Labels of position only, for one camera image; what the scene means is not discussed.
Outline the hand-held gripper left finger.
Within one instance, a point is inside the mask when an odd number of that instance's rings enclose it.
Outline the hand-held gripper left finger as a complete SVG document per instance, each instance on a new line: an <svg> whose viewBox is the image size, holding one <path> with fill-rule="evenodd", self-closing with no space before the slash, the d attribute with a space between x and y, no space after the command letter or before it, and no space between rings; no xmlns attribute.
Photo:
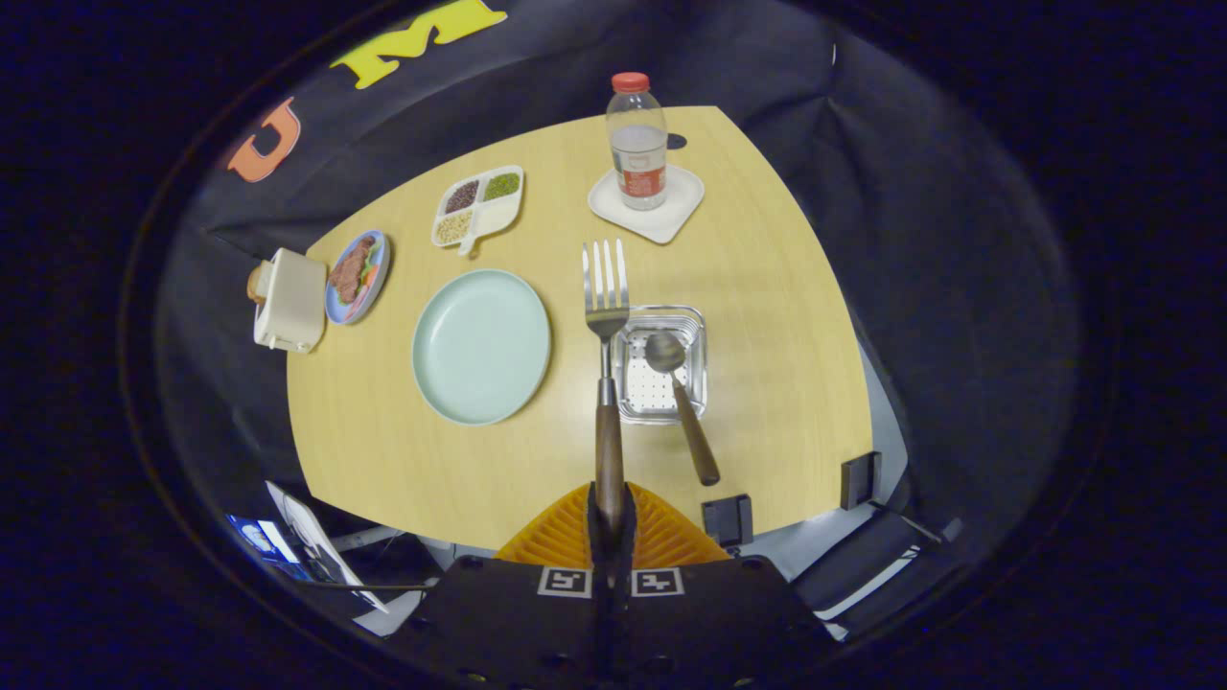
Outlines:
<svg viewBox="0 0 1227 690"><path fill-rule="evenodd" d="M591 550L589 494L557 498L494 557L456 559L399 629L399 654L467 686L609 681L609 581Z"/></svg>

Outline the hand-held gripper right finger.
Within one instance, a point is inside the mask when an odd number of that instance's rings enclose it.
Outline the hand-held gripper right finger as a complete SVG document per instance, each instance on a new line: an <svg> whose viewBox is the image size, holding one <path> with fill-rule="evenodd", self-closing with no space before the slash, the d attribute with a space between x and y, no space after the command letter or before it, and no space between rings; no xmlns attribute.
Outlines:
<svg viewBox="0 0 1227 690"><path fill-rule="evenodd" d="M728 555L636 484L626 496L614 689L780 689L823 663L831 634L775 564Z"/></svg>

